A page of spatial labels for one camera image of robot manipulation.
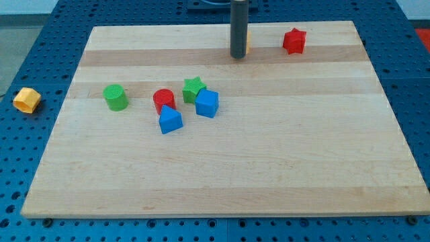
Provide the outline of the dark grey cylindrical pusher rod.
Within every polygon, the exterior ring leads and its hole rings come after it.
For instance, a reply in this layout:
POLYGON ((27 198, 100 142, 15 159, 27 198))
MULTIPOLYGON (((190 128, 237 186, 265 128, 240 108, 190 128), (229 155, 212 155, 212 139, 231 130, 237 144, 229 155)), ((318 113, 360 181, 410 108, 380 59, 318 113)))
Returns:
POLYGON ((230 55, 235 59, 246 56, 248 0, 230 1, 230 55))

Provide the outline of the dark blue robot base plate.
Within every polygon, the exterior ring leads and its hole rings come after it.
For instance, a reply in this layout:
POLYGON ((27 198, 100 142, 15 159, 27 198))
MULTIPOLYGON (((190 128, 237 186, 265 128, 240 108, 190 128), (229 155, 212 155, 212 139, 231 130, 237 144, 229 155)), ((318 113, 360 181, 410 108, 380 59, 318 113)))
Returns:
POLYGON ((186 9, 190 13, 230 11, 231 3, 245 4, 245 0, 186 0, 186 9))

